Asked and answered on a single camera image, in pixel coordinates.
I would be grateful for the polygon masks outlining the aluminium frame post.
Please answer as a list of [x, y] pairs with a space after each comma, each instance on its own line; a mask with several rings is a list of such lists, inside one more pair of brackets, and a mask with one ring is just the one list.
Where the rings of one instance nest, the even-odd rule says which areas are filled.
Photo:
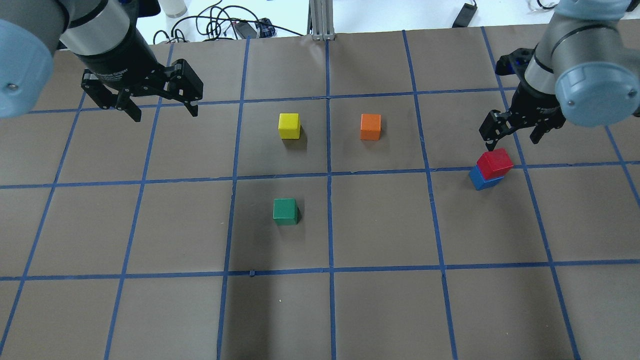
[[307, 33], [314, 41], [335, 39], [333, 0], [309, 0]]

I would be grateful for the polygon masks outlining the black power adapter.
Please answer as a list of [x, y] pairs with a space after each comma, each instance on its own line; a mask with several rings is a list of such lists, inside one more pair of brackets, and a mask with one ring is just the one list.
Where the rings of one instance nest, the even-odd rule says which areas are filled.
[[451, 28], [466, 28], [470, 25], [473, 17], [475, 16], [478, 7], [473, 3], [464, 3], [459, 10]]

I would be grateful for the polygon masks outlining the green wooden block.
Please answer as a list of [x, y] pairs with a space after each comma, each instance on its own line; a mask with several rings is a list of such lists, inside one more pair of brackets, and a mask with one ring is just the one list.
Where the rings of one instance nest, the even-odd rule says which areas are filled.
[[295, 198], [275, 198], [272, 219], [277, 226], [295, 226], [300, 221], [300, 213]]

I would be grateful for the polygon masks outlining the orange wooden block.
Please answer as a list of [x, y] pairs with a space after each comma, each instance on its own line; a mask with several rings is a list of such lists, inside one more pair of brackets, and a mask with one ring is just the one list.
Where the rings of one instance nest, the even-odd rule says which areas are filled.
[[381, 114], [363, 113], [360, 117], [359, 138], [361, 141], [379, 141], [382, 134]]

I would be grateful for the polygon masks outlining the blue wooden block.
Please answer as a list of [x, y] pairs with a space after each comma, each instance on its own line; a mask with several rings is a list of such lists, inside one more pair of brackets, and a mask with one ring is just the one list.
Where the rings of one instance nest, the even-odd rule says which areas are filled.
[[505, 176], [495, 178], [484, 178], [480, 168], [475, 165], [469, 172], [469, 178], [476, 191], [483, 191], [498, 185]]

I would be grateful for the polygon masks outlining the white cardboard tube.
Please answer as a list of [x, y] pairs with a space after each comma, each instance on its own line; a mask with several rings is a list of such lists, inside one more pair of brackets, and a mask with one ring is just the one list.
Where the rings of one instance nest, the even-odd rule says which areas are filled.
[[165, 16], [170, 19], [180, 18], [188, 11], [185, 0], [158, 0], [158, 4]]

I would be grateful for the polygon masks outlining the yellow wooden block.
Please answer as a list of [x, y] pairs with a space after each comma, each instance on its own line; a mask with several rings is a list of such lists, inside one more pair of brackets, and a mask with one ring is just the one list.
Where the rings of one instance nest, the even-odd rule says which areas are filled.
[[302, 125], [297, 112], [281, 112], [278, 116], [278, 133], [282, 140], [298, 140]]

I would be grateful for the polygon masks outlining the red wooden block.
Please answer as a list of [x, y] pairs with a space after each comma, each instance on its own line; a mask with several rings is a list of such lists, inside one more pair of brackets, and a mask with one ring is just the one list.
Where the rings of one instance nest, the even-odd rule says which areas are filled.
[[515, 164], [505, 148], [498, 148], [483, 153], [476, 166], [485, 180], [493, 180], [505, 176]]

